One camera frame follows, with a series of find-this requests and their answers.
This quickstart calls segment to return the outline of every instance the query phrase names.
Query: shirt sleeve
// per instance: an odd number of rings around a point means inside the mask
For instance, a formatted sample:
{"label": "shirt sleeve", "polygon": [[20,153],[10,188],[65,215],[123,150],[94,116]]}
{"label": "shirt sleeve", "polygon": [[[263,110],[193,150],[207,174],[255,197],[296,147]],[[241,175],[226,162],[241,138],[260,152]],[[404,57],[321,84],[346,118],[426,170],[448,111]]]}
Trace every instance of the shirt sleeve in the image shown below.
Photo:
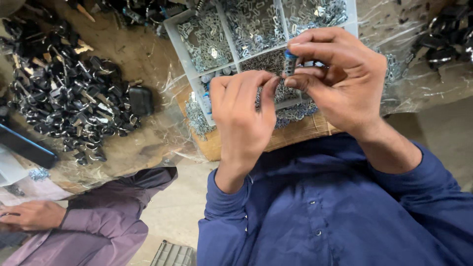
{"label": "shirt sleeve", "polygon": [[251,179],[247,176],[242,188],[229,195],[215,184],[216,171],[209,175],[205,219],[199,221],[198,266],[234,265],[237,259],[242,259],[240,255],[246,239],[245,204]]}
{"label": "shirt sleeve", "polygon": [[473,195],[460,186],[440,160],[419,144],[422,161],[404,174],[371,168],[378,184],[466,265],[473,261]]}
{"label": "shirt sleeve", "polygon": [[97,234],[110,240],[89,261],[90,265],[125,265],[148,235],[148,227],[141,220],[111,209],[69,210],[61,229]]}

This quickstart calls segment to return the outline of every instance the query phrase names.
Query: blue shirt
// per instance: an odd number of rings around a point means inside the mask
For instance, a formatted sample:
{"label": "blue shirt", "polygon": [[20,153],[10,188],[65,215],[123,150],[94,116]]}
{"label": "blue shirt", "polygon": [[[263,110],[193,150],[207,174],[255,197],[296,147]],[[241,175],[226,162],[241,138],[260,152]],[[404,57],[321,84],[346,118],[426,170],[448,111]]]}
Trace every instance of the blue shirt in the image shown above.
{"label": "blue shirt", "polygon": [[345,133],[264,153],[232,195],[212,172],[198,265],[473,265],[473,196],[417,146],[397,175]]}

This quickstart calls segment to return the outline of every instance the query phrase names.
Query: concrete floor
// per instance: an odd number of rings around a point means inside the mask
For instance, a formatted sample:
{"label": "concrete floor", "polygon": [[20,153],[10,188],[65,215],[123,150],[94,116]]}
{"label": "concrete floor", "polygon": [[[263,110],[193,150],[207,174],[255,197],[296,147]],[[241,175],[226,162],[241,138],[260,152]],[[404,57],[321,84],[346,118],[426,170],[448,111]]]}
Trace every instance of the concrete floor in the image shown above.
{"label": "concrete floor", "polygon": [[[417,114],[391,115],[388,122],[408,138],[437,155],[464,191],[473,187],[473,98],[424,110]],[[149,236],[129,265],[148,266],[163,239],[197,248],[203,218],[207,176],[218,163],[177,165],[179,178],[158,193],[141,219]]]}

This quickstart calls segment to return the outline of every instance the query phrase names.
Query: smartphone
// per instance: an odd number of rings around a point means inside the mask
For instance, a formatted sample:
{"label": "smartphone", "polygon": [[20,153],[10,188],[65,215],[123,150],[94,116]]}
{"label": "smartphone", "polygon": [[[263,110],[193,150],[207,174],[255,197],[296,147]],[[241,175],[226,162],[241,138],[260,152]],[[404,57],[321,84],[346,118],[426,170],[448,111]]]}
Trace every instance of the smartphone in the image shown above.
{"label": "smartphone", "polygon": [[51,169],[58,161],[56,154],[0,124],[0,144],[33,163]]}

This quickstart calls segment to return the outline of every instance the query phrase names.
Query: man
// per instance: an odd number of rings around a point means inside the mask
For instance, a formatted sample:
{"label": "man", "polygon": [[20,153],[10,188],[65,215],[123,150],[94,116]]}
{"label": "man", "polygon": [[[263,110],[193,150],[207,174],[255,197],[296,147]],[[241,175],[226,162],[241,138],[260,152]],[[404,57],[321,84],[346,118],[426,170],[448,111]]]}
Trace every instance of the man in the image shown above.
{"label": "man", "polygon": [[176,178],[175,167],[145,169],[70,200],[67,209],[48,201],[4,207],[0,225],[38,233],[3,265],[126,265],[148,235],[141,212]]}
{"label": "man", "polygon": [[473,265],[473,196],[379,116],[385,57],[341,28],[307,30],[288,48],[329,69],[299,68],[285,85],[348,134],[262,154],[279,78],[248,71],[213,79],[222,150],[199,222],[198,264]]}

